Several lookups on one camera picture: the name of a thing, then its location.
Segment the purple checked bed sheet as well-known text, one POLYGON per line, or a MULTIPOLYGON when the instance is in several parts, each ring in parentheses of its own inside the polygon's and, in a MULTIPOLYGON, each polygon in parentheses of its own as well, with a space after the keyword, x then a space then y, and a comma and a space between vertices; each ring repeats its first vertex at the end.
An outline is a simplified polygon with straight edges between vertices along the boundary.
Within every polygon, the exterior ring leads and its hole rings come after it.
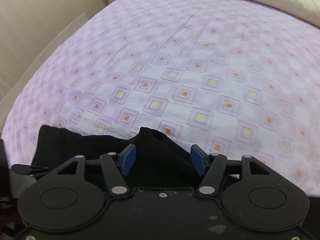
POLYGON ((43 125, 249 154, 319 196, 319 29, 246 0, 116 0, 45 61, 2 137, 31 163, 43 125))

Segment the black pants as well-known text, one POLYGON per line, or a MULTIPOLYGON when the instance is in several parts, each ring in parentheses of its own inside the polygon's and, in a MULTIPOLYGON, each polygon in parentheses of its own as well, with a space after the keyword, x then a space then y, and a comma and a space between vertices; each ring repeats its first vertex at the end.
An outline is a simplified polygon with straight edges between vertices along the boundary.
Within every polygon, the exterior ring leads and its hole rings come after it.
POLYGON ((129 188, 197 188, 203 179, 191 162, 190 154, 165 134, 146 127, 129 139, 110 135, 82 136, 64 128, 40 128, 32 165, 53 170, 76 155, 98 160, 109 152, 120 153, 129 144, 136 147, 136 160, 125 183, 129 188))

